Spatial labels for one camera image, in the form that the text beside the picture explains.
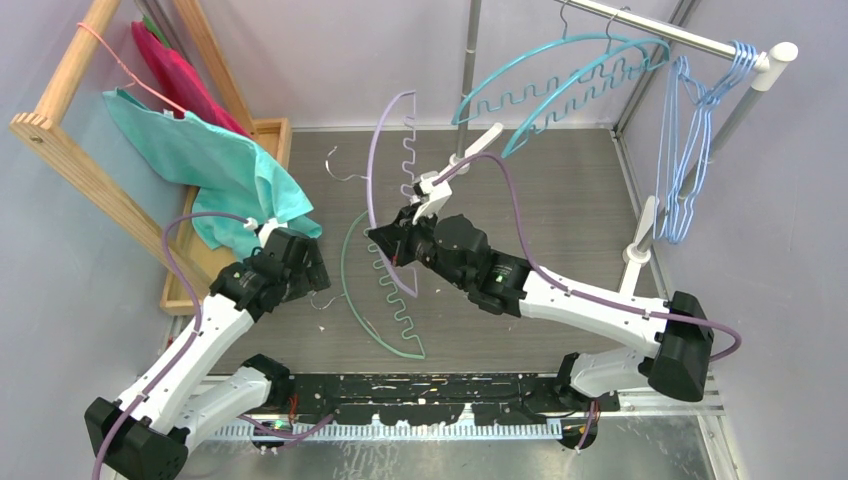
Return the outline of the purple notched hanger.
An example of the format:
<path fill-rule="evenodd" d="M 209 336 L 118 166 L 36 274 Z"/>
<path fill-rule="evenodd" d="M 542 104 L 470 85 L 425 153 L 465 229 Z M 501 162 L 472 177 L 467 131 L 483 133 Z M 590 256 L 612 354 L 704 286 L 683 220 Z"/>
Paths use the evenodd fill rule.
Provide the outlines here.
<path fill-rule="evenodd" d="M 403 138 L 402 147 L 404 150 L 408 152 L 408 157 L 404 159 L 400 165 L 401 170 L 407 174 L 408 181 L 406 183 L 402 183 L 399 187 L 400 193 L 406 198 L 406 200 L 410 200 L 412 197 L 412 181 L 415 179 L 415 174 L 412 170 L 412 167 L 416 163 L 416 150 L 414 143 L 417 140 L 417 128 L 416 128 L 416 116 L 417 116 L 417 92 L 415 90 L 403 91 L 395 95 L 388 103 L 388 105 L 383 110 L 377 125 L 373 131 L 371 136 L 371 141 L 369 144 L 368 157 L 366 162 L 366 171 L 364 175 L 351 174 L 346 177 L 336 176 L 329 165 L 329 157 L 327 155 L 324 161 L 324 168 L 326 172 L 336 181 L 338 182 L 347 182 L 354 178 L 362 179 L 365 181 L 365 198 L 366 198 L 366 206 L 367 206 L 367 215 L 369 221 L 369 227 L 371 230 L 375 230 L 377 228 L 377 218 L 376 218 L 376 204 L 375 204 L 375 196 L 374 196 L 374 184 L 375 184 L 375 165 L 376 165 L 376 151 L 379 143 L 380 135 L 384 130 L 385 122 L 392 112 L 394 107 L 404 99 L 409 99 L 411 101 L 411 113 L 408 115 L 404 115 L 402 118 L 402 126 L 406 128 L 409 134 Z"/>

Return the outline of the green notched hanger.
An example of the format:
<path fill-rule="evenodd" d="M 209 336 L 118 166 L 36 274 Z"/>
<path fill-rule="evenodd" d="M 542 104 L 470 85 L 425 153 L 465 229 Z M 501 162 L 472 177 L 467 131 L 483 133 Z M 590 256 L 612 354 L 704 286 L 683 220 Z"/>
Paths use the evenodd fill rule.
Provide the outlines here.
<path fill-rule="evenodd" d="M 381 346 L 389 353 L 399 358 L 424 361 L 427 359 L 426 348 L 420 335 L 415 332 L 414 319 L 409 314 L 407 302 L 401 296 L 400 293 L 400 282 L 392 279 L 388 267 L 385 265 L 385 262 L 376 256 L 377 246 L 373 242 L 370 242 L 368 244 L 367 251 L 376 256 L 375 260 L 371 264 L 371 267 L 375 272 L 379 274 L 378 285 L 380 287 L 387 288 L 384 300 L 387 305 L 395 307 L 394 311 L 392 312 L 391 318 L 396 323 L 402 326 L 402 329 L 400 331 L 400 338 L 403 341 L 412 341 L 417 347 L 417 350 L 413 352 L 404 351 L 396 348 L 395 346 L 391 345 L 389 342 L 384 340 L 381 334 L 375 328 L 375 326 L 359 311 L 354 300 L 351 297 L 350 282 L 348 281 L 347 276 L 348 252 L 350 250 L 350 246 L 353 240 L 353 234 L 356 232 L 360 224 L 366 219 L 367 215 L 368 212 L 363 211 L 351 222 L 342 242 L 339 260 L 339 280 L 342 289 L 341 293 L 339 295 L 334 296 L 330 301 L 328 301 L 325 305 L 321 307 L 315 305 L 313 301 L 310 301 L 310 305 L 315 310 L 325 310 L 329 308 L 335 300 L 343 299 L 358 325 L 363 329 L 366 335 L 377 345 Z"/>

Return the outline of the teal notched hanger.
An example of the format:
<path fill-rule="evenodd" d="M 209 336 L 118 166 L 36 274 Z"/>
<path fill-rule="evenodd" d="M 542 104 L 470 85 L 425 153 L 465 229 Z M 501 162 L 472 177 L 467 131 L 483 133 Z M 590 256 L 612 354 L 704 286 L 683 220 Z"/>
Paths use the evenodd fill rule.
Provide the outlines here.
<path fill-rule="evenodd" d="M 590 42 L 603 42 L 603 50 L 589 49 L 596 56 L 567 71 L 555 65 L 554 74 L 543 82 L 530 80 L 519 89 L 506 89 L 499 96 L 488 97 L 497 85 L 503 86 L 503 77 L 519 66 L 550 51 L 586 47 Z M 620 84 L 639 77 L 648 65 L 647 48 L 641 41 L 606 32 L 571 35 L 568 24 L 563 24 L 560 38 L 521 53 L 495 69 L 462 97 L 452 123 L 464 126 L 484 114 L 493 114 L 508 106 L 526 103 L 532 99 L 540 102 L 522 121 L 524 127 L 535 133 L 546 129 L 577 111 L 588 102 L 603 96 Z"/>
<path fill-rule="evenodd" d="M 501 76 L 515 70 L 527 61 L 557 48 L 577 45 L 589 41 L 604 41 L 603 51 L 586 64 L 566 75 L 553 75 L 542 83 L 529 82 L 518 93 L 505 91 L 494 104 L 479 100 L 478 113 L 494 113 L 506 106 L 520 105 L 530 99 L 540 102 L 514 129 L 501 156 L 507 158 L 525 146 L 530 139 L 540 135 L 570 114 L 603 97 L 628 81 L 639 79 L 658 70 L 669 62 L 671 46 L 658 38 L 628 38 L 622 35 L 587 33 L 570 35 L 564 32 L 557 40 L 548 42 L 511 59 L 480 82 L 476 91 L 481 92 Z"/>

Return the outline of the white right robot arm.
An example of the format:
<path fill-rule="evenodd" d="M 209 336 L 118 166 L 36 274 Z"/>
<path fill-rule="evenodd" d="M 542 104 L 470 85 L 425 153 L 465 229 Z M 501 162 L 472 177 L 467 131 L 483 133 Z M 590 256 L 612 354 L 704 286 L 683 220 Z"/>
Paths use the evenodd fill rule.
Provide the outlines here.
<path fill-rule="evenodd" d="M 620 343 L 602 354 L 565 356 L 554 387 L 567 410 L 628 388 L 651 387 L 685 402 L 704 397 L 715 334 L 694 324 L 705 312 L 692 294 L 676 292 L 665 301 L 583 283 L 569 287 L 565 278 L 492 248 L 486 233 L 462 215 L 414 223 L 402 210 L 367 235 L 392 265 L 419 262 L 483 311 L 554 321 Z"/>

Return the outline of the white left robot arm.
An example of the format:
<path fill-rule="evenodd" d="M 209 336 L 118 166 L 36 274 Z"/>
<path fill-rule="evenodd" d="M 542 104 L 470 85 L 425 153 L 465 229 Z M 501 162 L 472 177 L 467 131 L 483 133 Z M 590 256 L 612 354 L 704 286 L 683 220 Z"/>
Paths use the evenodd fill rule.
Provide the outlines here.
<path fill-rule="evenodd" d="M 84 420 L 95 455 L 93 478 L 109 467 L 126 479 L 174 479 L 190 453 L 237 416 L 288 406 L 290 370 L 263 354 L 193 394 L 264 314 L 331 285 L 316 239 L 271 223 L 256 234 L 258 247 L 219 272 L 191 325 L 156 362 L 117 399 L 98 397 L 89 405 Z"/>

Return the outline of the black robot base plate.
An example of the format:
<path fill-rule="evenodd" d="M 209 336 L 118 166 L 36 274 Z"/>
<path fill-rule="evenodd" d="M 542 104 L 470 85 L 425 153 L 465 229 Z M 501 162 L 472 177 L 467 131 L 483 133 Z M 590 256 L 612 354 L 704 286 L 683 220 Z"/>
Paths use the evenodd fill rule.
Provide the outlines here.
<path fill-rule="evenodd" d="M 339 425 L 456 424 L 469 408 L 476 426 L 542 424 L 579 419 L 590 402 L 565 392 L 564 382 L 537 373 L 296 374 L 289 396 L 251 414 L 280 414 L 299 423 L 331 415 Z"/>

